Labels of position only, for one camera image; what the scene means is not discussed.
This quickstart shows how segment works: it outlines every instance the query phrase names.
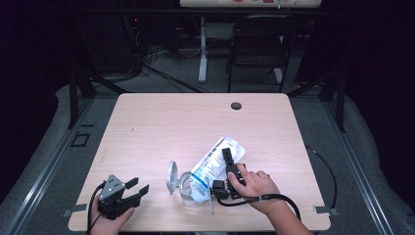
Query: gray carpet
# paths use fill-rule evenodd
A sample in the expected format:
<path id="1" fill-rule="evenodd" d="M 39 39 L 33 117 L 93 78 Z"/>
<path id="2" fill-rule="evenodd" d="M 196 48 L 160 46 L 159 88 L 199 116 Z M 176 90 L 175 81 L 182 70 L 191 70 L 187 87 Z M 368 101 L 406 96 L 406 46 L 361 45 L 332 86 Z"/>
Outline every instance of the gray carpet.
<path id="1" fill-rule="evenodd" d="M 298 50 L 299 56 L 293 60 L 289 69 L 285 91 L 295 87 L 293 81 L 296 67 L 300 63 L 300 52 L 301 50 Z M 199 56 L 189 58 L 179 54 L 160 53 L 151 66 L 194 85 L 203 86 L 210 92 L 225 92 L 227 84 L 226 50 L 211 48 L 208 55 L 208 76 L 205 84 L 199 84 L 197 81 Z M 165 79 L 149 74 L 147 70 L 143 70 L 143 73 L 134 79 L 118 82 L 117 85 L 133 92 L 180 92 Z M 79 133 L 90 134 L 90 138 L 85 147 L 67 147 L 64 150 L 62 161 L 59 163 L 58 170 L 45 194 L 42 195 L 40 203 L 27 220 L 27 224 L 23 225 L 23 234 L 74 234 L 68 230 L 69 218 L 61 217 L 61 214 L 63 210 L 70 209 L 76 203 L 116 99 L 113 91 L 100 84 L 95 84 L 95 86 L 99 95 L 92 101 L 90 109 L 80 120 L 80 126 L 76 130 Z M 60 99 L 60 107 L 52 125 L 22 177 L 0 206 L 0 220 L 2 221 L 0 234 L 6 233 L 37 176 L 56 154 L 56 148 L 67 133 L 69 124 L 68 87 L 60 90 L 57 96 Z M 339 192 L 336 207 L 340 215 L 333 216 L 332 227 L 328 231 L 320 233 L 378 234 L 378 229 L 351 174 L 345 149 L 337 135 L 336 127 L 330 123 L 332 116 L 325 108 L 327 104 L 321 104 L 313 91 L 291 101 L 304 143 L 317 151 L 328 162 L 338 181 Z M 412 211 L 389 188 L 385 177 L 379 170 L 376 144 L 360 116 L 359 110 L 349 99 L 346 99 L 345 125 L 346 136 L 379 198 L 394 234 L 415 234 L 414 223 L 409 220 L 408 216 Z M 321 160 L 311 152 L 308 154 L 325 204 L 330 206 L 334 199 L 333 179 Z"/>

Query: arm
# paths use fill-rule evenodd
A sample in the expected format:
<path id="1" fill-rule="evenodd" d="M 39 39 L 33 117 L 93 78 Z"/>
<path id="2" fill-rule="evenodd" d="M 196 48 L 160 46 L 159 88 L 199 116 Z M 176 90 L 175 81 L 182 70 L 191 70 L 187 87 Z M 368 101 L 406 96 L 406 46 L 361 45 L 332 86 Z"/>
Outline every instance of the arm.
<path id="1" fill-rule="evenodd" d="M 232 186 L 243 197 L 259 197 L 265 194 L 280 194 L 280 190 L 272 179 L 263 171 L 248 172 L 241 164 L 237 164 L 238 170 L 246 182 L 242 185 L 235 174 L 229 172 L 228 177 Z M 272 226 L 279 235 L 286 234 L 311 234 L 299 221 L 296 215 L 281 200 L 270 200 L 251 203 L 251 206 L 264 213 L 271 221 Z"/>
<path id="2" fill-rule="evenodd" d="M 117 235 L 125 222 L 134 214 L 135 208 L 130 208 L 120 217 L 110 220 L 101 216 L 98 211 L 98 201 L 99 195 L 95 197 L 92 205 L 91 221 L 93 223 L 98 219 L 92 225 L 91 235 Z"/>

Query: human hand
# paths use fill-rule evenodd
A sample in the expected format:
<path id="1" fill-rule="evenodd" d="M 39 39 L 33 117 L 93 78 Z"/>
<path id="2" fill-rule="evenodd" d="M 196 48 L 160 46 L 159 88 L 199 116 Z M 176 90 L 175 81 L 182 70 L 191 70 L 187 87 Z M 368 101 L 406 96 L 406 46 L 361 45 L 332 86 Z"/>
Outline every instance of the human hand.
<path id="1" fill-rule="evenodd" d="M 242 177 L 246 182 L 246 186 L 241 184 L 234 173 L 229 172 L 229 182 L 244 198 L 255 198 L 266 194 L 280 194 L 280 190 L 274 181 L 269 177 L 267 173 L 260 170 L 257 173 L 253 171 L 247 171 L 242 164 L 236 164 L 238 170 L 241 172 Z M 285 202 L 280 200 L 261 201 L 251 203 L 251 206 L 256 210 L 269 215 L 277 207 Z"/>
<path id="2" fill-rule="evenodd" d="M 95 197 L 94 202 L 92 203 L 91 221 L 94 222 L 95 219 L 97 219 L 97 217 L 98 219 L 91 229 L 91 235 L 94 235 L 94 234 L 116 235 L 118 234 L 121 227 L 134 214 L 134 211 L 135 211 L 135 208 L 130 208 L 125 213 L 123 213 L 120 217 L 114 220 L 110 220 L 110 219 L 107 219 L 101 216 L 101 213 L 98 211 L 98 202 L 99 202 L 99 195 Z"/>

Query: table surface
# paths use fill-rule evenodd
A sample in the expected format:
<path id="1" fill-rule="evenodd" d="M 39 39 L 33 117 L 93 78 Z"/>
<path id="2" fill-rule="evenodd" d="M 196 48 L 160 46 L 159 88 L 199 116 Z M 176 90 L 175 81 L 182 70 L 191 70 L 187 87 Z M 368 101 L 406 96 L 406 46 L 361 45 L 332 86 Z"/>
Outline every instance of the table surface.
<path id="1" fill-rule="evenodd" d="M 211 8 L 318 8 L 321 0 L 180 0 L 181 7 L 211 7 Z"/>
<path id="2" fill-rule="evenodd" d="M 241 110 L 231 104 L 239 102 Z M 123 198 L 150 184 L 149 193 L 123 226 L 123 231 L 270 231 L 269 220 L 249 205 L 225 208 L 213 202 L 189 208 L 178 190 L 165 185 L 167 166 L 191 170 L 221 136 L 238 141 L 246 153 L 241 163 L 264 170 L 282 194 L 299 207 L 310 230 L 330 227 L 288 97 L 284 94 L 123 94 L 120 95 L 77 204 L 88 204 L 95 188 L 113 173 L 127 182 L 139 177 Z M 85 231 L 87 211 L 74 212 L 69 229 Z"/>

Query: cable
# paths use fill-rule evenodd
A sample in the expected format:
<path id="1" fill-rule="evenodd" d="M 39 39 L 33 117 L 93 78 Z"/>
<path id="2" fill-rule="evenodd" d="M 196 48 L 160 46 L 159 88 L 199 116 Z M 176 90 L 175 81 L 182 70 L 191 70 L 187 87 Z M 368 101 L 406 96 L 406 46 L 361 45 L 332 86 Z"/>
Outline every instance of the cable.
<path id="1" fill-rule="evenodd" d="M 195 24 L 196 29 L 198 30 L 198 33 L 201 34 L 201 30 L 199 29 L 199 25 L 196 23 L 195 18 L 192 18 L 193 23 Z"/>
<path id="2" fill-rule="evenodd" d="M 149 47 L 149 50 L 146 52 L 146 56 L 143 57 L 143 66 L 149 65 L 151 62 L 156 61 L 159 58 L 159 53 L 164 52 L 162 46 L 153 46 Z"/>
<path id="3" fill-rule="evenodd" d="M 181 48 L 179 48 L 178 49 L 178 52 L 180 52 L 180 55 L 182 55 L 184 57 L 192 58 L 192 57 L 197 56 L 199 54 L 199 52 L 201 52 L 201 49 L 202 49 L 201 47 L 199 47 L 199 48 L 187 48 L 187 49 L 181 49 Z M 187 51 L 187 50 L 198 50 L 198 51 L 195 52 L 192 55 L 187 55 L 186 53 L 184 53 L 184 51 Z"/>
<path id="4" fill-rule="evenodd" d="M 97 192 L 100 190 L 100 189 L 103 189 L 104 188 L 104 186 L 105 186 L 105 184 L 106 184 L 106 182 L 107 181 L 104 181 L 102 184 L 100 184 L 96 189 L 95 189 L 95 191 L 94 191 L 94 193 L 92 194 L 92 196 L 91 196 L 91 200 L 89 200 L 89 206 L 88 206 L 88 218 L 87 218 L 87 230 L 86 230 L 86 234 L 90 234 L 91 233 L 91 229 L 92 229 L 92 226 L 94 226 L 94 224 L 95 224 L 95 222 L 98 220 L 98 218 L 101 216 L 101 215 L 99 215 L 96 219 L 95 219 L 95 221 L 94 221 L 94 223 L 92 224 L 92 226 L 91 226 L 91 211 L 92 211 L 92 204 L 94 203 L 94 199 L 95 199 L 95 195 L 97 195 Z"/>
<path id="5" fill-rule="evenodd" d="M 250 198 L 250 199 L 246 199 L 243 202 L 233 203 L 233 204 L 225 204 L 220 199 L 217 199 L 217 202 L 220 205 L 224 206 L 224 207 L 236 207 L 236 206 L 240 206 L 240 205 L 244 205 L 244 204 L 261 202 L 262 200 L 271 200 L 271 199 L 280 199 L 280 200 L 286 201 L 294 209 L 294 211 L 296 212 L 297 218 L 301 221 L 300 210 L 297 207 L 297 205 L 289 197 L 284 196 L 282 194 L 267 194 L 267 195 L 262 195 L 262 196 L 257 197 L 257 198 Z"/>
<path id="6" fill-rule="evenodd" d="M 179 90 L 181 93 L 184 93 L 184 91 L 180 89 L 180 87 L 178 87 L 176 84 L 174 84 L 171 80 L 166 79 L 166 81 L 170 83 L 172 86 L 176 87 L 176 89 Z"/>
<path id="7" fill-rule="evenodd" d="M 140 74 L 140 72 L 141 72 L 141 70 L 136 70 L 136 71 L 132 71 L 130 74 L 126 74 L 122 77 L 117 77 L 117 78 L 105 77 L 105 79 L 112 82 L 112 83 L 118 83 L 118 82 L 130 80 L 130 79 L 134 78 L 135 76 L 137 76 L 138 74 Z"/>
<path id="8" fill-rule="evenodd" d="M 321 162 L 323 162 L 323 164 L 329 169 L 330 174 L 333 177 L 333 182 L 335 184 L 335 195 L 334 195 L 334 199 L 333 199 L 333 203 L 331 208 L 334 208 L 336 205 L 336 201 L 337 201 L 337 195 L 338 195 L 338 184 L 337 184 L 337 179 L 335 176 L 335 173 L 333 172 L 332 168 L 330 167 L 330 165 L 323 159 L 323 157 L 321 157 L 315 150 L 311 149 L 310 147 L 305 145 L 305 148 L 309 151 L 311 151 L 313 154 L 315 154 L 320 160 Z"/>
<path id="9" fill-rule="evenodd" d="M 154 73 L 156 75 L 159 75 L 159 76 L 163 77 L 164 79 L 167 79 L 167 80 L 170 80 L 170 81 L 174 81 L 174 82 L 176 82 L 176 83 L 178 83 L 180 85 L 183 85 L 183 86 L 185 86 L 185 87 L 187 87 L 187 88 L 189 88 L 189 89 L 191 89 L 191 90 L 193 90 L 193 91 L 195 91 L 197 93 L 209 92 L 206 89 L 204 89 L 203 87 L 195 86 L 195 85 L 192 85 L 192 84 L 187 83 L 185 81 L 179 80 L 177 78 L 172 77 L 169 74 L 166 74 L 166 73 L 164 73 L 162 71 L 159 71 L 159 70 L 156 70 L 154 68 L 151 68 L 151 67 L 149 67 L 147 65 L 143 65 L 143 67 L 146 68 L 146 69 L 148 69 L 150 72 L 152 72 L 152 73 Z"/>

